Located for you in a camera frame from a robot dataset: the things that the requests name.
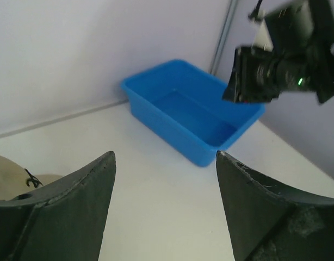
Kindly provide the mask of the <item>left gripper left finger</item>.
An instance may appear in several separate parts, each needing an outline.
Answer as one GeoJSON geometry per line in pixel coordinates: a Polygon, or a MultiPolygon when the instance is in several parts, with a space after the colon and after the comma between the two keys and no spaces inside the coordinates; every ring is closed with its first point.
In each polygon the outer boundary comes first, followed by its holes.
{"type": "Polygon", "coordinates": [[[106,152],[85,167],[0,201],[0,260],[98,260],[116,174],[106,152]]]}

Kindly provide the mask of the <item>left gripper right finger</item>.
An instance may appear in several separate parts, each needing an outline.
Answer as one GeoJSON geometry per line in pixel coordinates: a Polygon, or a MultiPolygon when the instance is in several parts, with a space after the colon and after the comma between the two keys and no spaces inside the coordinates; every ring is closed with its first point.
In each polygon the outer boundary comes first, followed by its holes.
{"type": "Polygon", "coordinates": [[[306,192],[217,153],[235,260],[334,260],[334,198],[306,192]]]}

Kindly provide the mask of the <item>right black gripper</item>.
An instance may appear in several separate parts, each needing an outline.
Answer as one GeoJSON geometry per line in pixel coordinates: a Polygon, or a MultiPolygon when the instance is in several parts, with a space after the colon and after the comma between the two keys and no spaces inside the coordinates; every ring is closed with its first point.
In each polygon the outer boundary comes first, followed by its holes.
{"type": "Polygon", "coordinates": [[[257,46],[237,47],[222,99],[232,103],[270,103],[278,98],[286,90],[279,80],[279,66],[285,59],[257,46]]]}

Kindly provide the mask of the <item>tan cap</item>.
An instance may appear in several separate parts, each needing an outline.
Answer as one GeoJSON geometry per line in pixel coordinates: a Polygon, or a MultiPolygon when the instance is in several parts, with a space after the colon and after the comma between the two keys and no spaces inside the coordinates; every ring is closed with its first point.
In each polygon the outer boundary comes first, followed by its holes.
{"type": "Polygon", "coordinates": [[[62,178],[62,175],[34,176],[14,161],[0,156],[0,201],[8,201],[62,178]]]}

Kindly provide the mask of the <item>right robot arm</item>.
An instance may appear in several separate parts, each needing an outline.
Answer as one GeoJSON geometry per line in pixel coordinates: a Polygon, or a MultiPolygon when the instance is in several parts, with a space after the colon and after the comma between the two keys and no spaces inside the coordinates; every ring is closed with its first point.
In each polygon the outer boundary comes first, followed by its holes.
{"type": "Polygon", "coordinates": [[[269,103],[283,92],[313,92],[323,104],[334,96],[334,14],[329,1],[290,1],[248,19],[259,25],[254,43],[238,46],[222,98],[269,103]]]}

